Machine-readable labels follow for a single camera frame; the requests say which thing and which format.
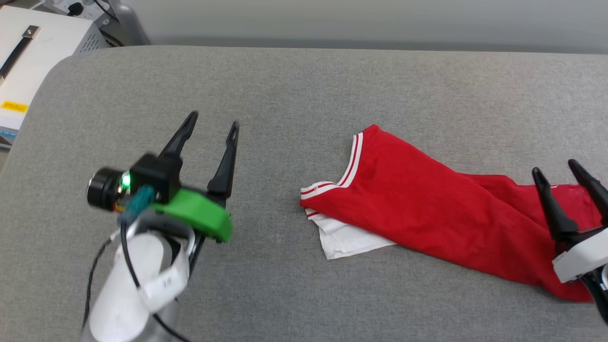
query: camera lens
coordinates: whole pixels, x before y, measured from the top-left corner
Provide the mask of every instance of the camera lens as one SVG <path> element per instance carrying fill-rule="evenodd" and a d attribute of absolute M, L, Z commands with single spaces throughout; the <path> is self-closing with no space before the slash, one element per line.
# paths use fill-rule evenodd
<path fill-rule="evenodd" d="M 117 199 L 117 190 L 123 172 L 104 167 L 89 181 L 86 190 L 86 200 L 93 207 L 107 211 L 114 211 L 114 202 Z"/>

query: black cable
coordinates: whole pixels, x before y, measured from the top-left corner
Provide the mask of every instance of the black cable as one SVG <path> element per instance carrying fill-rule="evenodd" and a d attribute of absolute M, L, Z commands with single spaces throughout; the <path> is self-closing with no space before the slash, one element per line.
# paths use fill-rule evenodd
<path fill-rule="evenodd" d="M 102 33 L 102 35 L 103 35 L 104 37 L 107 37 L 107 38 L 109 38 L 110 40 L 113 40 L 113 41 L 114 41 L 114 42 L 116 42 L 116 43 L 117 43 L 119 46 L 124 46 L 124 44 L 123 44 L 123 43 L 122 43 L 120 40 L 116 39 L 116 37 L 114 37 L 113 35 L 109 34 L 108 32 L 105 32 L 104 30 L 99 30 L 99 31 Z"/>
<path fill-rule="evenodd" d="M 108 15 L 110 18 L 112 18 L 112 19 L 114 19 L 114 20 L 116 20 L 116 21 L 120 22 L 120 21 L 118 20 L 118 18 L 116 18 L 115 16 L 113 16 L 112 14 L 110 14 L 110 12 L 108 12 L 106 9 L 104 9 L 104 8 L 103 8 L 103 6 L 102 6 L 102 5 L 99 3 L 99 1 L 98 1 L 98 0 L 93 0 L 93 1 L 95 1 L 95 3 L 96 3 L 98 6 L 99 6 L 99 8 L 100 8 L 100 9 L 102 9 L 102 11 L 103 11 L 105 14 L 107 14 L 107 15 Z"/>
<path fill-rule="evenodd" d="M 95 272 L 95 268 L 97 267 L 97 262 L 99 258 L 102 256 L 103 251 L 106 249 L 109 244 L 112 243 L 112 238 L 110 237 L 106 242 L 103 243 L 102 247 L 97 252 L 95 256 L 95 260 L 93 260 L 93 266 L 91 267 L 91 271 L 89 272 L 89 284 L 86 286 L 86 304 L 85 304 L 85 317 L 82 319 L 82 328 L 85 328 L 86 320 L 89 318 L 89 312 L 91 311 L 91 287 L 93 285 L 93 273 Z"/>
<path fill-rule="evenodd" d="M 135 274 L 135 270 L 133 269 L 133 264 L 131 263 L 131 257 L 129 256 L 129 249 L 126 244 L 126 223 L 122 223 L 120 225 L 120 245 L 122 246 L 123 254 L 125 255 L 126 267 L 129 269 L 129 273 L 131 274 L 131 278 L 133 278 L 133 282 L 135 283 L 135 287 L 139 290 L 140 284 L 137 279 L 137 275 Z M 157 313 L 152 314 L 152 317 L 160 324 L 171 336 L 177 338 L 182 342 L 190 342 L 186 337 L 182 336 L 177 331 L 173 330 L 170 326 L 166 325 L 165 322 L 162 321 L 160 316 Z"/>

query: white stripe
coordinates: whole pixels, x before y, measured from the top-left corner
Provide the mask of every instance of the white stripe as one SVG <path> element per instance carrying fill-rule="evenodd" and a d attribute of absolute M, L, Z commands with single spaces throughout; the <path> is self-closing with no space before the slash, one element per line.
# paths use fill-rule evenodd
<path fill-rule="evenodd" d="M 340 184 L 342 182 L 344 182 L 344 183 L 341 186 L 338 186 L 336 183 L 327 182 L 327 181 L 314 183 L 313 185 L 311 185 L 309 187 L 304 187 L 304 188 L 300 189 L 300 192 L 307 192 L 307 191 L 315 189 L 314 191 L 309 192 L 308 194 L 301 195 L 300 198 L 305 200 L 305 199 L 314 197 L 316 195 L 320 195 L 331 189 L 335 189 L 337 187 L 344 187 L 344 188 L 349 187 L 349 185 L 354 180 L 354 176 L 357 174 L 357 169 L 359 168 L 359 161 L 361 160 L 361 150 L 362 149 L 363 149 L 363 132 L 357 134 L 356 136 L 353 136 L 353 146 L 351 147 L 351 150 L 350 150 L 350 159 L 348 160 L 348 165 L 347 165 L 346 171 L 344 171 L 344 175 L 342 175 L 342 178 L 338 182 L 338 184 Z M 328 183 L 331 185 L 319 187 L 320 185 L 328 184 Z"/>

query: cable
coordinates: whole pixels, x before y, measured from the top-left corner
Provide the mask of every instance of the cable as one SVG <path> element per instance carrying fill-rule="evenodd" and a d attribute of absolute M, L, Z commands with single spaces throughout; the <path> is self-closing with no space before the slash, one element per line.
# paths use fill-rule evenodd
<path fill-rule="evenodd" d="M 110 245 L 110 243 L 112 243 L 112 241 L 114 241 L 116 239 L 118 234 L 119 234 L 119 231 L 116 231 L 116 232 L 112 233 L 112 235 L 110 235 L 110 237 L 103 243 L 102 247 L 99 248 L 99 251 L 97 251 L 97 255 L 95 256 L 95 259 L 93 260 L 93 266 L 91 266 L 91 271 L 89 272 L 89 283 L 86 286 L 85 316 L 82 319 L 82 328 L 83 329 L 85 328 L 86 320 L 89 318 L 89 312 L 91 311 L 91 306 L 90 306 L 91 287 L 93 285 L 93 274 L 95 273 L 95 269 L 97 268 L 97 262 L 99 261 L 99 258 L 102 256 L 106 247 L 108 247 Z"/>
<path fill-rule="evenodd" d="M 108 32 L 105 32 L 104 30 L 99 30 L 99 31 L 102 33 L 102 35 L 104 37 L 107 37 L 110 40 L 115 41 L 119 46 L 124 46 L 124 44 L 120 40 L 116 39 L 116 37 L 114 37 L 113 35 L 109 34 Z"/>
<path fill-rule="evenodd" d="M 96 3 L 98 6 L 99 6 L 99 8 L 100 8 L 100 9 L 102 9 L 102 11 L 103 11 L 105 14 L 107 14 L 107 15 L 108 15 L 110 18 L 112 18 L 112 19 L 116 20 L 117 22 L 120 22 L 120 21 L 118 20 L 118 18 L 116 18 L 115 16 L 113 16 L 112 14 L 110 14 L 110 12 L 108 12 L 108 11 L 107 11 L 105 8 L 103 8 L 103 6 L 102 6 L 102 5 L 99 3 L 99 1 L 98 1 L 98 0 L 93 0 L 93 1 L 95 1 L 95 3 Z"/>
<path fill-rule="evenodd" d="M 126 267 L 129 269 L 129 273 L 131 274 L 131 278 L 133 278 L 135 287 L 137 288 L 137 290 L 139 290 L 141 286 L 139 284 L 139 280 L 137 279 L 137 275 L 135 274 L 135 270 L 133 269 L 133 264 L 131 263 L 131 257 L 129 255 L 129 249 L 126 244 L 126 223 L 122 223 L 120 225 L 120 244 L 122 245 L 122 251 L 125 255 Z M 170 326 L 166 325 L 157 313 L 152 314 L 152 317 L 169 333 L 169 335 L 177 338 L 182 342 L 190 342 L 190 340 L 188 340 L 186 337 L 182 336 L 180 333 L 173 330 Z"/>
<path fill-rule="evenodd" d="M 46 0 L 42 0 L 42 1 L 40 1 L 39 3 L 35 4 L 34 6 L 31 6 L 31 7 L 30 7 L 30 9 L 31 9 L 31 10 L 36 9 L 36 8 L 38 8 L 40 5 L 44 4 L 45 2 L 46 2 Z"/>
<path fill-rule="evenodd" d="M 602 270 L 602 283 L 604 283 L 604 291 L 608 291 L 608 265 L 604 265 L 604 269 Z"/>

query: power outlet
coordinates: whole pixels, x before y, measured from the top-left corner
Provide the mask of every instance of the power outlet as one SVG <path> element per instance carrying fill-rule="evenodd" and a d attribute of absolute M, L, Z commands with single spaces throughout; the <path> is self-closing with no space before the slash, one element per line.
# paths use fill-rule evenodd
<path fill-rule="evenodd" d="M 44 2 L 44 6 L 55 13 L 67 15 L 69 13 L 69 10 L 67 8 L 76 2 L 83 3 L 83 2 L 89 2 L 89 1 L 47 0 Z M 100 5 L 103 6 L 104 9 L 106 9 L 107 11 L 110 10 L 110 4 L 108 4 L 107 2 L 104 2 L 103 0 L 98 0 L 98 2 Z M 84 7 L 84 9 L 83 9 L 82 13 L 78 16 L 75 16 L 75 18 L 82 18 L 82 19 L 97 21 L 99 18 L 104 16 L 104 18 L 98 23 L 98 26 L 104 25 L 104 22 L 108 22 L 108 20 L 107 20 L 108 15 L 105 14 L 103 12 L 103 10 L 101 10 L 95 2 L 93 2 L 92 4 L 89 4 L 89 5 L 86 5 L 83 3 L 83 7 Z"/>

